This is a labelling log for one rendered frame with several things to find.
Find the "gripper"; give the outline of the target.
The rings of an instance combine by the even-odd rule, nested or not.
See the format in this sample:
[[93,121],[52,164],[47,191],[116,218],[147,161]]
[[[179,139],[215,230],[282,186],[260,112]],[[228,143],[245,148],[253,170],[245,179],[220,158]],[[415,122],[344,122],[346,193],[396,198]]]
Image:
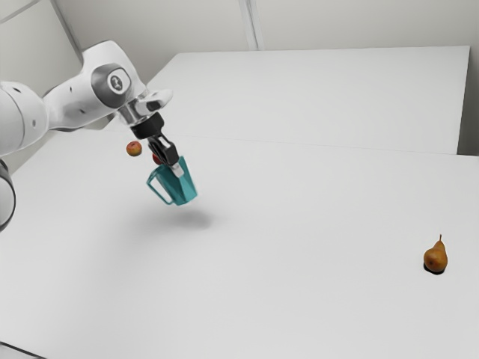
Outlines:
[[163,165],[169,166],[176,177],[182,177],[184,171],[179,164],[180,156],[175,144],[162,134],[165,122],[160,113],[153,113],[146,120],[131,127],[137,139],[147,139],[148,146]]

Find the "brown pear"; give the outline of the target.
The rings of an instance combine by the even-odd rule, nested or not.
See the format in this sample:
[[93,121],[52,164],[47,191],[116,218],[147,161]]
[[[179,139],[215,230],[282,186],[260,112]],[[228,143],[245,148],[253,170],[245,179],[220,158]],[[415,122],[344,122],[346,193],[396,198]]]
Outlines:
[[424,267],[432,273],[442,273],[448,265],[448,255],[445,244],[442,241],[442,235],[433,247],[427,249],[423,255]]

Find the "teal faceted mug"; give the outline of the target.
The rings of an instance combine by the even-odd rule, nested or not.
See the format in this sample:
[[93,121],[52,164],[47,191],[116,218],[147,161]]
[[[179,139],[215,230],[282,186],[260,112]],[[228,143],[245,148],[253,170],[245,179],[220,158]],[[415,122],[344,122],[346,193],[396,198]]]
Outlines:
[[[198,193],[189,172],[188,165],[186,164],[186,160],[183,156],[179,158],[179,161],[177,165],[174,166],[174,169],[181,169],[182,175],[178,177],[173,169],[168,165],[159,165],[150,173],[146,184],[164,204],[182,206],[196,198]],[[162,186],[170,200],[167,200],[153,186],[154,180],[156,180]]]

